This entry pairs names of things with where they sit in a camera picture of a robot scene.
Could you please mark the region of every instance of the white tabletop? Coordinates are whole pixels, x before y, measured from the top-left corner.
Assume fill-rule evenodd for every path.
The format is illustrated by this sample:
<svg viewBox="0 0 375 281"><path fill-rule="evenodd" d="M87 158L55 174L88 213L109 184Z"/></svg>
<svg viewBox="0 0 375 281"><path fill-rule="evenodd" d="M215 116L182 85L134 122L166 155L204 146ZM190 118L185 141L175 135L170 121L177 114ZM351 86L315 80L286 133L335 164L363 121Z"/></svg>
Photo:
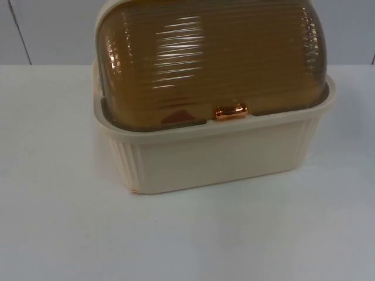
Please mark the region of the white tabletop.
<svg viewBox="0 0 375 281"><path fill-rule="evenodd" d="M0 67L0 279L375 280L375 67L335 66L296 171L132 195L86 66Z"/></svg>

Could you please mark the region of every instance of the bread box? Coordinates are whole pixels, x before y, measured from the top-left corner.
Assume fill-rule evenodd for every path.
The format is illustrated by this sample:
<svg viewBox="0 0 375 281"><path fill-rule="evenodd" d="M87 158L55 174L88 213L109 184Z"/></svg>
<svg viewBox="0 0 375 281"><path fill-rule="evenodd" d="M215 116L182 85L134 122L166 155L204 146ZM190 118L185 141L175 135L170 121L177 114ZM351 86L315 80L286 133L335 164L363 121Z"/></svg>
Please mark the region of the bread box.
<svg viewBox="0 0 375 281"><path fill-rule="evenodd" d="M96 49L94 113L137 193L292 170L335 99L309 1L109 1Z"/></svg>

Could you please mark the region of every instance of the ribbed side panel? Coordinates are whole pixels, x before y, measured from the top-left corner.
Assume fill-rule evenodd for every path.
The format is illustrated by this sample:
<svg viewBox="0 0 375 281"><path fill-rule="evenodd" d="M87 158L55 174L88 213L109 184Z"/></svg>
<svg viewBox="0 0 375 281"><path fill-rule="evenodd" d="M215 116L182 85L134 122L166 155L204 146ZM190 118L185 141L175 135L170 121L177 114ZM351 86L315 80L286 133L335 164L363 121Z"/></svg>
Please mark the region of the ribbed side panel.
<svg viewBox="0 0 375 281"><path fill-rule="evenodd" d="M130 190L140 192L144 172L139 149L114 139L110 139L110 145L121 179Z"/></svg>
<svg viewBox="0 0 375 281"><path fill-rule="evenodd" d="M304 160L309 145L311 143L312 137L318 127L320 117L309 119L304 121L301 131L299 133L299 139L297 147L295 148L295 154L293 158L293 163L295 167L298 167Z"/></svg>

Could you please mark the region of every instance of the white wall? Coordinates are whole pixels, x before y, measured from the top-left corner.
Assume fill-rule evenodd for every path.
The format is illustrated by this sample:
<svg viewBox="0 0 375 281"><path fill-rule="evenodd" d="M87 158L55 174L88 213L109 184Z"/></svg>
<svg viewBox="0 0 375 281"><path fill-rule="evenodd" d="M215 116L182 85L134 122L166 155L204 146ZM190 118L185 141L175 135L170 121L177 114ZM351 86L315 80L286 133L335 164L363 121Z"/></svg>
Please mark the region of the white wall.
<svg viewBox="0 0 375 281"><path fill-rule="evenodd" d="M331 64L370 64L375 54L375 0L313 0Z"/></svg>
<svg viewBox="0 0 375 281"><path fill-rule="evenodd" d="M0 0L0 64L28 64L11 10L6 0Z"/></svg>
<svg viewBox="0 0 375 281"><path fill-rule="evenodd" d="M105 1L11 0L32 63L91 63L94 22ZM329 63L371 64L375 0L313 2L325 29Z"/></svg>

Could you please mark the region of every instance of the roll-top lid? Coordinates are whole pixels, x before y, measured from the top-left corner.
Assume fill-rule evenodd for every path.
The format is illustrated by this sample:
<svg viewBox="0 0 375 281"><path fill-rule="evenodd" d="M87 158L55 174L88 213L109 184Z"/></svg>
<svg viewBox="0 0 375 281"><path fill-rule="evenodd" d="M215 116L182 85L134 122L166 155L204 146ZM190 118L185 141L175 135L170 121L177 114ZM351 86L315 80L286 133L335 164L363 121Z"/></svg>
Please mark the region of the roll-top lid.
<svg viewBox="0 0 375 281"><path fill-rule="evenodd" d="M158 131L324 99L325 42L309 1L113 3L96 44L106 115L120 128Z"/></svg>

